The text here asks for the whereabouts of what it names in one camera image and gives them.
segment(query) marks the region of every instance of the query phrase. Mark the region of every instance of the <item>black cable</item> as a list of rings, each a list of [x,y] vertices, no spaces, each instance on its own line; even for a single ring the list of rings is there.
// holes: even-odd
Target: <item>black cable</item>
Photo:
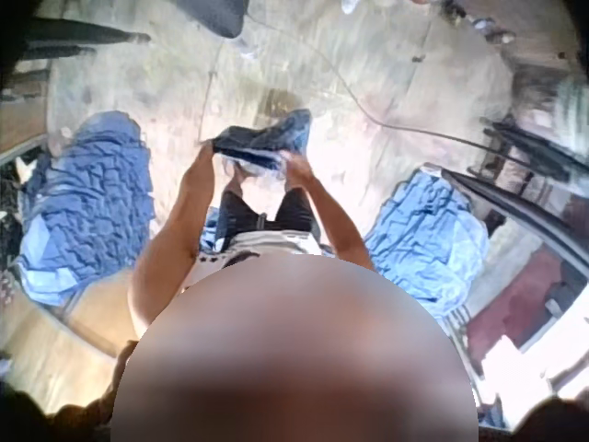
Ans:
[[[537,172],[530,164],[522,161],[521,159],[518,158],[514,158],[514,157],[510,157],[507,154],[504,154],[502,152],[497,152],[493,149],[491,149],[490,147],[486,147],[485,145],[480,145],[478,143],[474,143],[472,141],[469,140],[465,140],[463,138],[458,138],[456,136],[452,136],[452,135],[446,135],[446,134],[440,134],[434,131],[428,131],[425,129],[417,129],[414,127],[407,127],[407,126],[399,126],[396,124],[389,124],[386,122],[381,122],[379,121],[376,117],[374,117],[373,115],[371,115],[368,110],[366,110],[364,108],[364,106],[362,105],[362,103],[360,102],[360,100],[354,95],[354,93],[352,92],[350,86],[348,86],[348,83],[346,82],[346,80],[343,78],[343,76],[341,76],[340,71],[338,71],[338,69],[335,67],[335,65],[329,60],[329,58],[323,53],[321,52],[319,49],[315,48],[313,45],[307,43],[306,41],[299,39],[291,34],[289,34],[288,32],[285,32],[281,29],[277,29],[274,26],[271,26],[267,23],[264,23],[262,21],[259,21],[257,19],[255,19],[254,17],[252,17],[250,14],[248,14],[248,17],[251,19],[251,21],[253,21],[254,23],[257,23],[265,28],[268,28],[270,30],[273,30],[275,32],[278,32],[280,34],[285,35],[286,37],[288,37],[291,40],[297,41],[299,43],[304,44],[307,48],[309,48],[311,51],[313,51],[314,53],[316,53],[317,55],[319,55],[323,61],[325,63],[327,63],[329,65],[329,68],[333,71],[333,73],[336,75],[336,77],[341,81],[341,83],[343,84],[344,88],[346,89],[346,91],[348,92],[348,95],[350,95],[350,97],[352,98],[352,100],[354,101],[354,103],[356,104],[356,106],[358,107],[358,109],[360,109],[360,111],[362,111],[362,113],[366,116],[366,118],[368,120],[370,120],[372,123],[376,124],[377,126],[381,126],[384,127],[385,129],[389,129],[392,131],[400,131],[400,132],[409,132],[409,133],[414,133],[414,134],[425,134],[425,135],[430,135],[430,136],[435,136],[437,138],[444,138],[446,140],[450,140],[450,141],[455,141],[457,143],[461,143],[463,145],[470,145],[471,147],[476,147],[477,149],[480,150],[484,150],[485,152],[489,152],[493,155],[496,155],[497,157],[501,157],[504,158],[508,161],[512,161],[515,164],[528,169],[528,170],[532,170],[533,172]]]

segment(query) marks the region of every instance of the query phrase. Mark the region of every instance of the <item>concrete floor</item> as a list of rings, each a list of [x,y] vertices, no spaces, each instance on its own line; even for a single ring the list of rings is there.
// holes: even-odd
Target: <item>concrete floor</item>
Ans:
[[[70,2],[67,18],[147,32],[153,42],[55,62],[49,130],[74,131],[87,116],[112,109],[137,120],[152,152],[157,231],[199,136],[213,137],[232,124],[264,127],[308,107],[315,119],[311,164],[366,233],[381,203],[420,164],[464,170],[481,153],[373,124],[332,66],[382,122],[483,141],[479,117],[501,117],[510,104],[510,72],[472,29],[450,27],[429,6],[381,4],[364,1],[345,16],[337,0],[254,0],[250,15],[281,32],[247,19],[245,38],[259,50],[250,61],[163,0]],[[228,180],[220,158],[217,166],[214,204]],[[246,186],[245,197],[272,216],[282,187],[259,179]]]

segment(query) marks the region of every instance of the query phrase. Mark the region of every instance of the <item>light blue fabric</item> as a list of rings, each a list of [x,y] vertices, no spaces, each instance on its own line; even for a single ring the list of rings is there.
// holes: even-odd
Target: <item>light blue fabric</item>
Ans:
[[[151,191],[149,151],[139,126],[121,112],[90,118],[61,157],[41,156],[20,195],[18,266],[26,293],[59,306],[133,265],[155,216]]]
[[[421,171],[383,204],[364,241],[378,272],[437,319],[464,303],[489,248],[467,198]]]

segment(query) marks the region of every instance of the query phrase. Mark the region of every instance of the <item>black pants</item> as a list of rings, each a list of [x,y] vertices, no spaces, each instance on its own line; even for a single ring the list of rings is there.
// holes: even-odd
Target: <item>black pants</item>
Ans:
[[[258,215],[233,192],[223,192],[215,235],[215,242],[224,239],[221,251],[229,247],[236,235],[257,230],[296,230],[311,233],[317,242],[320,238],[319,225],[303,189],[292,189],[284,195],[274,221]]]

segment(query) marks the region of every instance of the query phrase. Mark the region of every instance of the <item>person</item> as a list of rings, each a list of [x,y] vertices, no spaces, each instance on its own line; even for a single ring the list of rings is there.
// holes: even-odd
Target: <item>person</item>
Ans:
[[[25,392],[0,380],[0,426],[8,440],[44,442],[108,442],[117,391],[129,357],[137,346],[129,341],[118,354],[104,394],[85,406],[68,404],[45,414]]]
[[[256,214],[242,199],[248,174],[234,166],[219,208],[219,252],[199,250],[200,236],[214,194],[213,146],[205,142],[184,174],[178,198],[161,231],[136,264],[129,292],[139,336],[183,289],[227,266],[268,253],[321,254],[319,228],[310,198],[337,258],[374,270],[353,221],[329,195],[300,155],[282,152],[285,196],[274,221]]]

